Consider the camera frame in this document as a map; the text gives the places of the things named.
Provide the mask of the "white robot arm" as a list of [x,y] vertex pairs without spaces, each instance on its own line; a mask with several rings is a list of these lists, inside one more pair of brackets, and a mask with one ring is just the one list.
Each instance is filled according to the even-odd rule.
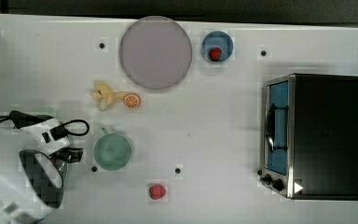
[[37,224],[62,206],[70,146],[67,124],[48,115],[0,116],[0,222]]

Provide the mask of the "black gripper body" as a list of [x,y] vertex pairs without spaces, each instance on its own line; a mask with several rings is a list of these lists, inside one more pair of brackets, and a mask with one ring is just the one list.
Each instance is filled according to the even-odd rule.
[[52,153],[50,158],[54,161],[61,160],[67,163],[80,162],[83,156],[83,149],[78,147],[63,147]]

